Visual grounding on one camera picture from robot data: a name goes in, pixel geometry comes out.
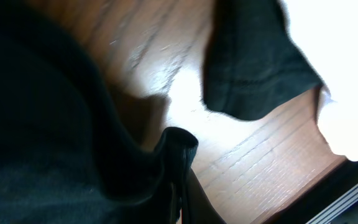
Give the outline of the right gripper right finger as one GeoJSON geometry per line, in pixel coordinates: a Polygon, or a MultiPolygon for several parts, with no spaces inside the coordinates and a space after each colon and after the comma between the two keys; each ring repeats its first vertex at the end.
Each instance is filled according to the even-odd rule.
{"type": "Polygon", "coordinates": [[[181,215],[182,224],[226,224],[212,206],[192,169],[183,186],[181,215]]]}

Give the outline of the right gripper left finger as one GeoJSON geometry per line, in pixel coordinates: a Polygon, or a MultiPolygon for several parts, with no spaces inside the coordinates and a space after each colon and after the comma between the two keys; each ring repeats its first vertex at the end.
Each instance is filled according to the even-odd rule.
{"type": "Polygon", "coordinates": [[[146,205],[145,223],[174,224],[178,220],[178,195],[173,183],[164,184],[146,205]]]}

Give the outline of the black t-shirt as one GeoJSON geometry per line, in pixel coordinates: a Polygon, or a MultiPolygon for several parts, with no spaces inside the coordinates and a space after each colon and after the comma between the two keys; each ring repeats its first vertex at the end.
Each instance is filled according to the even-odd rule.
{"type": "Polygon", "coordinates": [[[182,191],[198,147],[167,128],[152,152],[121,124],[92,60],[20,1],[0,1],[0,223],[145,223],[182,191]]]}

